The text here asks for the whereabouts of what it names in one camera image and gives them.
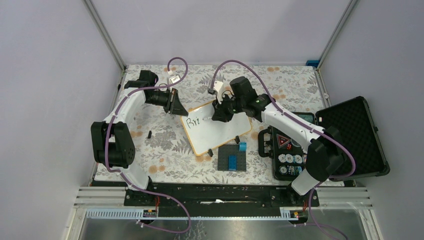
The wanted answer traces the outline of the light blue toy brick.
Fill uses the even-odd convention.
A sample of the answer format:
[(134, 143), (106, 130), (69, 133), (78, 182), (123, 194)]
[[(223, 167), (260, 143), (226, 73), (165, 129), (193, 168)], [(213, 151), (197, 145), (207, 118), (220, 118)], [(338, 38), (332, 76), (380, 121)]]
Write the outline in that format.
[(240, 152), (246, 152), (247, 151), (247, 143), (246, 142), (240, 142), (238, 144), (238, 146), (239, 146)]

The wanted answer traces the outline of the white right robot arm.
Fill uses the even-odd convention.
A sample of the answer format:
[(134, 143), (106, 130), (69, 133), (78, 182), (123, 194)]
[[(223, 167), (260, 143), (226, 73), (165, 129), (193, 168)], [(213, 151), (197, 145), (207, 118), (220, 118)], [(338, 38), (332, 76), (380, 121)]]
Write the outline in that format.
[(307, 155), (305, 169), (291, 182), (292, 189), (287, 191), (286, 198), (293, 206), (301, 205), (311, 189), (329, 179), (344, 163), (346, 158), (339, 131), (305, 121), (276, 103), (268, 93), (257, 94), (244, 76), (233, 79), (230, 87), (232, 95), (227, 95), (222, 87), (215, 87), (215, 82), (211, 81), (207, 92), (215, 96), (212, 120), (227, 123), (233, 115), (245, 113), (300, 144)]

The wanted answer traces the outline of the yellow framed whiteboard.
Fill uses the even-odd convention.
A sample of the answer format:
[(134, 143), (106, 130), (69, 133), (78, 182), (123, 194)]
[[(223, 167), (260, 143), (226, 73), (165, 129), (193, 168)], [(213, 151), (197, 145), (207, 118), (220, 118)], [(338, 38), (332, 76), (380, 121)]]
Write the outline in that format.
[(236, 136), (242, 136), (253, 129), (249, 117), (244, 113), (236, 113), (229, 122), (203, 120), (212, 117), (214, 109), (212, 101), (188, 111), (188, 116), (182, 116), (180, 121), (188, 141), (196, 156), (204, 155), (209, 149), (214, 150)]

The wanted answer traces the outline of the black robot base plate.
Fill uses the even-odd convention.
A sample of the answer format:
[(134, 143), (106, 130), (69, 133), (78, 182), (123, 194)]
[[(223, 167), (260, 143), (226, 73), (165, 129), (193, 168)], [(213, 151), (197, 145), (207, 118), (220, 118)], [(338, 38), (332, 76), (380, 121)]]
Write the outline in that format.
[(125, 191), (124, 206), (152, 207), (159, 217), (279, 217), (281, 208), (302, 210), (307, 195), (287, 186), (150, 183), (159, 196)]

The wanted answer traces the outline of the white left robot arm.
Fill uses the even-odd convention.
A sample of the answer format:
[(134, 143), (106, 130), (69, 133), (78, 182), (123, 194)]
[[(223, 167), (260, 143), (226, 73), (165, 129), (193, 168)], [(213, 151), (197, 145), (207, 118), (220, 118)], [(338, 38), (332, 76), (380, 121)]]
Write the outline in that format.
[(132, 165), (136, 147), (129, 127), (145, 104), (163, 107), (167, 114), (188, 116), (175, 88), (183, 79), (170, 71), (167, 84), (158, 85), (157, 74), (141, 70), (137, 80), (129, 80), (124, 85), (123, 97), (112, 112), (90, 127), (94, 160), (108, 172), (119, 175), (129, 189), (137, 191), (135, 197), (144, 206), (154, 202), (155, 192), (148, 187), (151, 182), (148, 174)]

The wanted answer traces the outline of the black poker chip case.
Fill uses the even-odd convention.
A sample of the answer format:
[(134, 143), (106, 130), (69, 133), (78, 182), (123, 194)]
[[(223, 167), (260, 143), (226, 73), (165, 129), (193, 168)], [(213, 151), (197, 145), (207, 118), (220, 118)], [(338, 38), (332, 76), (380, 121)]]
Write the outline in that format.
[(312, 173), (332, 181), (380, 177), (390, 166), (378, 137), (367, 100), (358, 96), (334, 106), (306, 113), (307, 122), (324, 128), (329, 138), (318, 136), (306, 151), (273, 126), (259, 132), (258, 153), (271, 158), (275, 179), (293, 181), (312, 167)]

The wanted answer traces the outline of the black whiteboard clip foot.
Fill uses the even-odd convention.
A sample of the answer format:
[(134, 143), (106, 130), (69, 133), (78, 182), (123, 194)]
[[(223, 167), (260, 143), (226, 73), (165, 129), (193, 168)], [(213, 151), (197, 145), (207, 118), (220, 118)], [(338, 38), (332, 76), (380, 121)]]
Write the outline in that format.
[(207, 153), (208, 153), (208, 155), (210, 156), (210, 157), (212, 157), (214, 154), (213, 154), (213, 151), (211, 150), (211, 149), (209, 149), (208, 151), (207, 151)]
[(240, 137), (238, 135), (235, 136), (234, 141), (236, 142), (236, 144), (240, 143)]

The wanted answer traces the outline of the blue corner bracket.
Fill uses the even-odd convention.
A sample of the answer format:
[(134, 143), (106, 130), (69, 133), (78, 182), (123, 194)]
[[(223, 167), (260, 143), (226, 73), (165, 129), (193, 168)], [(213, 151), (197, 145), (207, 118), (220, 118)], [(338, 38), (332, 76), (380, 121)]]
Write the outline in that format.
[(317, 68), (320, 64), (320, 60), (307, 60), (305, 65), (308, 67)]

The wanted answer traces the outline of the dark grey brick baseplate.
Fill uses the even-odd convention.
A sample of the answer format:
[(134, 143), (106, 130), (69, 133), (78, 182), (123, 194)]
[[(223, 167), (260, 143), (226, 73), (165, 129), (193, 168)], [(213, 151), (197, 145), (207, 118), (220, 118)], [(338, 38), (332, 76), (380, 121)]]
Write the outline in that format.
[(218, 148), (217, 170), (227, 172), (246, 172), (247, 143), (224, 144)]

